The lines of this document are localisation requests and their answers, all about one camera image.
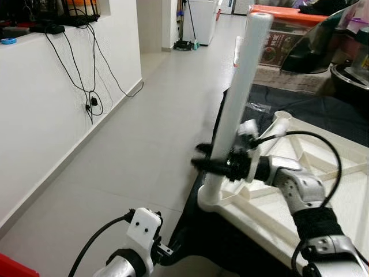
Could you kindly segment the red plastic stool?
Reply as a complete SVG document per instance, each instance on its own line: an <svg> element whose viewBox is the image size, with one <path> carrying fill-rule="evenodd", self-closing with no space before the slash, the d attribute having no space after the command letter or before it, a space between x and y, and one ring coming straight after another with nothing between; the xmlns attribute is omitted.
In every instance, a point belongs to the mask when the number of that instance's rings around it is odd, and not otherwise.
<svg viewBox="0 0 369 277"><path fill-rule="evenodd" d="M40 274L0 253L0 277L40 277Z"/></svg>

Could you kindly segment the black tablecloth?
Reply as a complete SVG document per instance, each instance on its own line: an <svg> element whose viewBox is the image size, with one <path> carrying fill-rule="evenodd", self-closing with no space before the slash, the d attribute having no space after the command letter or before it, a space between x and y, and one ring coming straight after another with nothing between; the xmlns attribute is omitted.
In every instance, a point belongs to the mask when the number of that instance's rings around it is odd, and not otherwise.
<svg viewBox="0 0 369 277"><path fill-rule="evenodd" d="M368 121L353 106L332 96L311 96L265 85L254 85L247 102L266 104L270 113L258 113L245 107L242 121L255 119L260 132L275 119L277 111L285 111L301 121L325 129L345 139L368 145ZM238 277L297 277L290 264L284 264L265 247L256 243L255 235L247 235L215 212L205 212L197 204L198 190L206 173L196 171L182 216L174 228L168 247L170 260L163 267L174 267L183 261L203 259Z"/></svg>

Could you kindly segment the beige patterned bench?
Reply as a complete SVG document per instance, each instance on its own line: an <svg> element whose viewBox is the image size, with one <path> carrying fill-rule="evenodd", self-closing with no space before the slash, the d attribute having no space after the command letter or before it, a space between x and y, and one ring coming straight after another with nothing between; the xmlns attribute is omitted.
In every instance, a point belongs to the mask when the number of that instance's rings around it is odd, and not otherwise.
<svg viewBox="0 0 369 277"><path fill-rule="evenodd" d="M330 83L331 76L328 70L316 74L303 74L282 71L274 66L259 65L253 84L302 94L319 95Z"/></svg>

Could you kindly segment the crumpled clear tape strip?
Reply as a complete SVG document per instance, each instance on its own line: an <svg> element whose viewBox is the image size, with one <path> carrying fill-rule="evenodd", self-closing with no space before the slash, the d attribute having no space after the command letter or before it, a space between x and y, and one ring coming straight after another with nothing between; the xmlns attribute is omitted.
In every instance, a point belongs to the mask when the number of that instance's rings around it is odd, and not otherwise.
<svg viewBox="0 0 369 277"><path fill-rule="evenodd" d="M250 108L251 110L257 111L258 113L268 114L272 110L272 107L266 104L255 103L248 101L245 107Z"/></svg>

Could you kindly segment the white plastic children table top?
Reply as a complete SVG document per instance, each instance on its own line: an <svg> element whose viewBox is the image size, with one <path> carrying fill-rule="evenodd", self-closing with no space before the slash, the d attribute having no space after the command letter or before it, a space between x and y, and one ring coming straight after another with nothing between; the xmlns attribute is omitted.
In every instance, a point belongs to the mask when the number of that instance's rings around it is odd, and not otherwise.
<svg viewBox="0 0 369 277"><path fill-rule="evenodd" d="M253 142L260 156L295 159L317 176L330 194L342 231L361 254L368 245L368 149L332 132L279 111L266 132ZM284 195L275 187L253 179L231 181L225 178L221 201L214 211L238 230L255 235L284 264L297 259L298 268L306 259L295 255L299 243L297 227Z"/></svg>

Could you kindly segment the white household appliance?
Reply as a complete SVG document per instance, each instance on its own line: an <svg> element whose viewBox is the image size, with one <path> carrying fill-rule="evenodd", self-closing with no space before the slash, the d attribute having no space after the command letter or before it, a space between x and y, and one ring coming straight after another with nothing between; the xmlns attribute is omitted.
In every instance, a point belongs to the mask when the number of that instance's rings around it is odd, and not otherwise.
<svg viewBox="0 0 369 277"><path fill-rule="evenodd" d="M183 11L183 40L210 45L220 0L187 0Z"/></svg>

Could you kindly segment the black router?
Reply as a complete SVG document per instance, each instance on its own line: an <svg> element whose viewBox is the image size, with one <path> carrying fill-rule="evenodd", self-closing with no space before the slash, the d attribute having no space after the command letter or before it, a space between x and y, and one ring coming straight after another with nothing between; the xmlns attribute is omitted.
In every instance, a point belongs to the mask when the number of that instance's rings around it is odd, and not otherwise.
<svg viewBox="0 0 369 277"><path fill-rule="evenodd" d="M29 27L29 32L32 33L44 33L50 35L57 35L65 32L66 29L63 25L59 25L52 22L37 22L33 26Z"/></svg>

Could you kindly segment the dark green round lid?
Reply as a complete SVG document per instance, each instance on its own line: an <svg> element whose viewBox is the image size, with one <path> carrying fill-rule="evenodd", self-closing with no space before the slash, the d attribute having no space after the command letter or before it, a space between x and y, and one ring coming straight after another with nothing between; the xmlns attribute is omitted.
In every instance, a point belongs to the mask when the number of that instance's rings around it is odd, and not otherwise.
<svg viewBox="0 0 369 277"><path fill-rule="evenodd" d="M362 45L368 47L369 46L369 29L368 29L368 27L362 27L361 29L359 29L358 32L356 33L356 35L354 36L354 39L359 44L362 44Z"/></svg>

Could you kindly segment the white plastic table leg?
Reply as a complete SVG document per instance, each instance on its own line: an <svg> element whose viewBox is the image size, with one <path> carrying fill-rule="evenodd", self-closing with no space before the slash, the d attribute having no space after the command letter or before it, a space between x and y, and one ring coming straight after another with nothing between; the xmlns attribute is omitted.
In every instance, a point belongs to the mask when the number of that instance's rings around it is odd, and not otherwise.
<svg viewBox="0 0 369 277"><path fill-rule="evenodd" d="M238 50L238 66L232 75L230 88L227 92L223 111L216 128L213 140L211 159L227 159L236 140L238 126L242 123L243 109L250 96L251 85L258 71L263 45L272 25L273 16L268 13L253 12L247 16L247 24L243 41ZM259 158L251 158L247 164L246 177L232 178L234 180L253 179ZM221 187L225 174L208 173L203 185L198 190L198 206L206 212L214 212L221 201Z"/></svg>

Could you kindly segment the grey clear plastic container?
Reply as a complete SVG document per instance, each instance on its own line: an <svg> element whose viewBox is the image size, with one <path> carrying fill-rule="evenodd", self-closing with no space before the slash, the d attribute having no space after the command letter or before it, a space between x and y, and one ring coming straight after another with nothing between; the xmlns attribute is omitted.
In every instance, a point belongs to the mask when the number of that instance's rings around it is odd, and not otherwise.
<svg viewBox="0 0 369 277"><path fill-rule="evenodd" d="M357 44L353 51L351 69L361 74L369 72L369 45Z"/></svg>

